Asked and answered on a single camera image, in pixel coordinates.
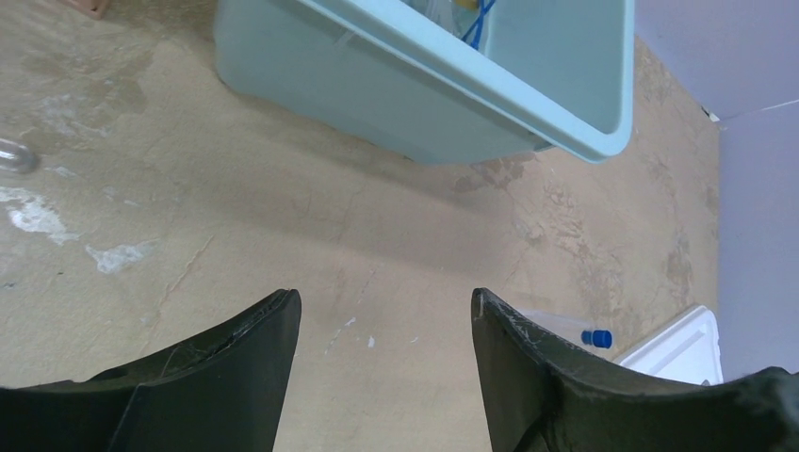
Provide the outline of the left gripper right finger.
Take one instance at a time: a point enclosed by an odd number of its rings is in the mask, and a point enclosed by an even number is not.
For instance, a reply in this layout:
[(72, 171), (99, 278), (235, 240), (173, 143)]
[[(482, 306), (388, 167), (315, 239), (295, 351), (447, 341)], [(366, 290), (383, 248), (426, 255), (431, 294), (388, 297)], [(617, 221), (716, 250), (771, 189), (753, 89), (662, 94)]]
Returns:
[(495, 451), (794, 451), (798, 378), (780, 367), (714, 386), (606, 361), (486, 288), (472, 337)]

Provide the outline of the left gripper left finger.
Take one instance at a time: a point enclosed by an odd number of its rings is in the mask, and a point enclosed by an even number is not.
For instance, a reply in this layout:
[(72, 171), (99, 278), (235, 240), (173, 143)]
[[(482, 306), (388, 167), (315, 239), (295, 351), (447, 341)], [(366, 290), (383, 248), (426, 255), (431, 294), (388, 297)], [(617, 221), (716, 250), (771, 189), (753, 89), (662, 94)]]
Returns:
[(85, 381), (1, 391), (5, 451), (270, 451), (302, 300), (280, 289), (240, 314)]

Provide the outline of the clear well plate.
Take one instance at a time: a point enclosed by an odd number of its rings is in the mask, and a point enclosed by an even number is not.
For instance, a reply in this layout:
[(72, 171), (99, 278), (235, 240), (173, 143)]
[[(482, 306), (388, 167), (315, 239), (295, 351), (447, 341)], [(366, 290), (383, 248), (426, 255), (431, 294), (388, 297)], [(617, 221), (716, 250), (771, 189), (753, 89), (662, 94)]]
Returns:
[(606, 330), (596, 327), (593, 323), (540, 310), (522, 309), (519, 313), (540, 327), (589, 352), (596, 353), (598, 350), (609, 349), (586, 346), (580, 341), (580, 334), (584, 330)]

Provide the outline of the white tub lid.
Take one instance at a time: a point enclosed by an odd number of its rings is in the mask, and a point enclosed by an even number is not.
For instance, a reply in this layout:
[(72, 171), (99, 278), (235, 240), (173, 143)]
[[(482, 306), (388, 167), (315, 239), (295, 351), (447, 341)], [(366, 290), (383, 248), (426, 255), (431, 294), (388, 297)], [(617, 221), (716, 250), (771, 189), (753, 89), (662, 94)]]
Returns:
[(715, 314), (705, 306), (693, 306), (614, 362), (652, 377), (703, 386), (722, 384)]

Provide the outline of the amber rubber tubing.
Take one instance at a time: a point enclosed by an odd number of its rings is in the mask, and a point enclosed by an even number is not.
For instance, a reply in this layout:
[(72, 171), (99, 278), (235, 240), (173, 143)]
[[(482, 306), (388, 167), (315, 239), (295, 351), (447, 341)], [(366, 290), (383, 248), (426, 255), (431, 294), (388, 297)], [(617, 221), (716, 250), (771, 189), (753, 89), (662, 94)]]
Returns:
[(461, 8), (468, 10), (477, 10), (479, 8), (479, 0), (453, 0), (453, 2)]

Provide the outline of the blue safety glasses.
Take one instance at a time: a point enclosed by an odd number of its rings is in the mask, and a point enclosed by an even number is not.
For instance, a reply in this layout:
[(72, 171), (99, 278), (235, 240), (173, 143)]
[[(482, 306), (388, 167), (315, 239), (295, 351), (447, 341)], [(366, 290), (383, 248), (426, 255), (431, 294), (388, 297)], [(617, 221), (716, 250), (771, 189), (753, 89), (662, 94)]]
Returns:
[(490, 1), (468, 1), (465, 8), (476, 12), (474, 20), (461, 36), (461, 40), (467, 43), (474, 50), (479, 50), (481, 45), (482, 31), (486, 25), (486, 17), (492, 9), (495, 0)]

